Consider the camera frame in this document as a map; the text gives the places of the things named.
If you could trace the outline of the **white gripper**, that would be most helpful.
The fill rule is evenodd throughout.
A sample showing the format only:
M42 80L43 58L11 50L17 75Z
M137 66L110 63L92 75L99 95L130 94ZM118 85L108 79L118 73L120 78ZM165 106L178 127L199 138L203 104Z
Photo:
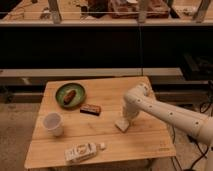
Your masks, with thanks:
M138 116L138 114L138 110L124 106L122 110L122 124L128 127L132 120Z

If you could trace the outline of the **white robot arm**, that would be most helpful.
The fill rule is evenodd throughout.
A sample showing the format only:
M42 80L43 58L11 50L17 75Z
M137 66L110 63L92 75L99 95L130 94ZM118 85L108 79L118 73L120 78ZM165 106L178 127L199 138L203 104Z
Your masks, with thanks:
M148 96L149 92L144 83L129 89L123 96L125 113L135 117L144 111L208 146L213 143L213 117L157 101Z

